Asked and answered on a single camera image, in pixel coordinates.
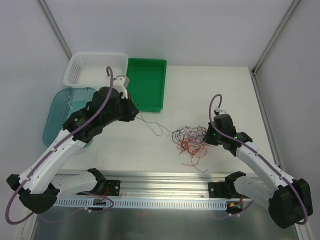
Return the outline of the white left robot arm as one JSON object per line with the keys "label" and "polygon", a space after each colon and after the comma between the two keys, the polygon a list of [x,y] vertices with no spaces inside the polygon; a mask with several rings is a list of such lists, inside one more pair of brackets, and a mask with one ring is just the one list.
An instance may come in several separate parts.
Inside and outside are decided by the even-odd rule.
{"label": "white left robot arm", "polygon": [[107,180],[96,168],[66,180],[57,179],[56,174],[104,127],[116,121],[133,121],[138,113],[126,87],[100,88],[85,107],[69,116],[42,156],[25,172],[11,174],[6,182],[20,202],[35,214],[46,212],[58,199],[73,194],[104,194]]}

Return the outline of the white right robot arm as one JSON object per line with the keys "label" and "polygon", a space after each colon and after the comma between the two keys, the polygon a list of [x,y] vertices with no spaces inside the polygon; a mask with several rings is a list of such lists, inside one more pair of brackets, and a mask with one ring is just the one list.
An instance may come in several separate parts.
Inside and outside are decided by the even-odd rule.
{"label": "white right robot arm", "polygon": [[253,184],[245,173],[237,172],[234,180],[224,185],[229,197],[243,194],[267,208],[272,220],[282,229],[294,224],[305,225],[313,214],[309,183],[269,162],[260,148],[245,132],[237,132],[227,113],[209,117],[209,127],[203,138],[209,145],[221,145],[234,157],[245,163],[263,181]]}

